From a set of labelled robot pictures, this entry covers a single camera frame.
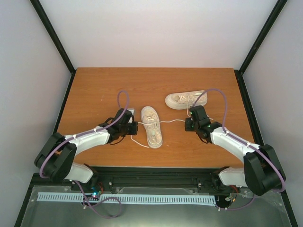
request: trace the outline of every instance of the sneaker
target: sneaker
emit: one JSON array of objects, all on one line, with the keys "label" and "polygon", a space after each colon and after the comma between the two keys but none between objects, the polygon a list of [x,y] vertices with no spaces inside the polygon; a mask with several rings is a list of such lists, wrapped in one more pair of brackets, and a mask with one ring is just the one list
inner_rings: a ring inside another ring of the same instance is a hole
[{"label": "sneaker", "polygon": [[154,108],[146,106],[141,110],[141,121],[146,130],[147,143],[150,148],[159,148],[162,145],[160,119]]},{"label": "sneaker", "polygon": [[[192,106],[196,99],[202,94],[204,90],[201,91],[190,91],[182,93],[173,93],[165,98],[165,103],[168,107],[175,110],[185,110],[189,106]],[[205,93],[198,100],[196,105],[205,105],[207,103],[207,94]]]}]

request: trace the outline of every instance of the wooden table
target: wooden table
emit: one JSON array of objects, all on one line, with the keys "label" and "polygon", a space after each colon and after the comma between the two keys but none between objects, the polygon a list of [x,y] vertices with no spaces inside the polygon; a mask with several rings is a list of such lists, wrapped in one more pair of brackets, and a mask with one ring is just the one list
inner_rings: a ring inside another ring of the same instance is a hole
[{"label": "wooden table", "polygon": [[[114,117],[118,110],[116,96],[122,89],[129,93],[129,108],[135,109],[136,121],[141,121],[140,111],[147,105],[156,109],[161,120],[184,120],[186,110],[170,109],[165,104],[165,97],[171,93],[212,87],[221,89],[227,96],[226,127],[253,141],[234,71],[226,68],[78,68],[58,132],[76,134]],[[125,95],[121,95],[121,104],[125,104]],[[222,122],[222,95],[209,92],[205,109],[211,118]],[[127,136],[120,144],[107,144],[82,152],[75,162],[92,166],[242,166],[241,161],[226,150],[204,144],[194,132],[184,131],[183,122],[162,123],[161,132],[163,145],[158,149],[141,147]],[[147,145],[142,125],[134,139]]]}]

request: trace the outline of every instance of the purple cable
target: purple cable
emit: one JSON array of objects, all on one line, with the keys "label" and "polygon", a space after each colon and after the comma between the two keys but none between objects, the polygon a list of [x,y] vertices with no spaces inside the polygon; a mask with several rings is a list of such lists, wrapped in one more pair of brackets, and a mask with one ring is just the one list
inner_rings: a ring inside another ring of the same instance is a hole
[{"label": "purple cable", "polygon": [[217,89],[217,88],[210,88],[210,89],[207,89],[205,90],[204,92],[202,92],[201,95],[199,95],[199,97],[195,100],[193,106],[196,105],[196,103],[198,102],[198,100],[202,97],[202,95],[204,95],[205,93],[209,92],[209,91],[218,91],[222,94],[223,98],[224,98],[224,102],[225,102],[225,110],[224,110],[224,116],[223,116],[223,121],[222,121],[222,127],[225,128],[225,120],[226,120],[226,115],[227,115],[227,108],[228,108],[228,105],[227,105],[227,97],[226,95],[224,94],[223,91],[221,91],[220,89]]},{"label": "purple cable", "polygon": [[[201,95],[199,95],[199,97],[196,99],[196,101],[194,102],[193,106],[195,106],[195,104],[197,103],[197,101],[199,100],[199,98],[204,95],[206,92],[208,91],[218,91],[223,95],[224,101],[225,101],[225,110],[224,110],[224,117],[223,117],[223,121],[222,121],[222,128],[223,131],[231,138],[235,139],[236,141],[238,141],[239,143],[243,144],[243,145],[247,145],[247,142],[235,137],[234,135],[231,135],[228,133],[228,131],[225,128],[225,120],[226,120],[226,115],[227,115],[227,98],[226,95],[224,94],[223,91],[217,89],[217,88],[210,88],[205,90]],[[253,147],[252,145],[248,145],[248,147],[250,147],[251,149],[253,149],[254,151],[256,151],[262,158],[264,158],[265,161],[267,161],[267,163],[273,168],[273,170],[275,171],[275,173],[278,175],[280,181],[281,181],[281,189],[279,190],[274,190],[276,192],[283,192],[285,190],[285,181],[282,177],[282,175],[280,174],[279,170],[275,167],[275,165],[258,149],[256,149],[255,147]]]},{"label": "purple cable", "polygon": [[237,208],[227,208],[227,210],[226,211],[234,211],[234,210],[241,210],[241,209],[243,209],[243,208],[246,208],[246,207],[248,207],[249,205],[251,205],[252,204],[252,202],[255,200],[255,198],[256,198],[256,195],[253,195],[253,197],[252,197],[252,199],[251,199],[251,201],[249,202],[249,203],[247,203],[246,205],[244,205],[244,206],[241,206],[241,207],[237,207]]},{"label": "purple cable", "polygon": [[[125,113],[125,111],[127,110],[128,108],[128,104],[129,104],[129,96],[128,96],[128,92],[125,91],[125,90],[121,90],[119,91],[118,95],[117,95],[117,100],[118,100],[118,105],[119,107],[121,108],[121,105],[120,105],[120,102],[119,102],[119,98],[120,98],[120,95],[121,93],[124,92],[126,94],[126,105],[125,105],[125,108],[124,110],[122,111],[121,115],[113,122],[111,122],[109,125],[103,127],[103,128],[99,128],[96,130],[97,131],[101,131],[101,130],[104,130],[104,129],[107,129],[109,128],[110,126],[112,126],[113,124],[115,124],[117,121],[120,120],[120,118],[123,116],[123,114]],[[88,134],[91,134],[91,133],[95,133],[95,131],[92,129],[92,130],[89,130],[89,131],[85,131],[85,132],[81,132],[81,133],[78,133],[76,134],[76,137],[81,137],[81,136],[85,136],[85,135],[88,135]],[[44,176],[43,175],[43,169],[46,165],[46,163],[49,161],[49,159],[54,155],[54,153],[56,151],[58,151],[64,144],[66,144],[67,142],[71,141],[72,139],[74,139],[74,137],[71,137],[69,139],[66,139],[65,141],[63,141],[62,143],[60,143],[47,157],[46,159],[44,160],[44,162],[42,163],[41,167],[40,167],[40,171],[39,171],[39,175],[41,178],[48,178],[47,176]]]},{"label": "purple cable", "polygon": [[[91,205],[91,203],[89,202],[89,199],[87,198],[87,196],[86,196],[86,194],[85,194],[83,188],[81,187],[81,184],[80,184],[78,181],[74,181],[74,182],[79,186],[80,191],[81,191],[81,193],[83,194],[84,201],[86,201],[86,203],[88,204],[89,208],[91,208],[92,211],[95,212],[96,214],[98,214],[100,217],[106,218],[106,219],[112,219],[112,218],[118,217],[118,216],[121,214],[121,212],[122,212],[122,203],[121,203],[121,201],[120,201],[117,197],[108,197],[108,198],[106,198],[106,199],[104,199],[104,200],[98,202],[98,203],[95,204],[95,205]],[[111,200],[111,199],[117,200],[117,202],[120,204],[120,210],[119,210],[119,212],[118,212],[117,214],[115,214],[115,215],[113,215],[113,216],[104,216],[104,215],[102,215],[102,214],[99,214],[99,213],[94,209],[94,207],[99,206],[100,204],[104,203],[105,201]]]}]

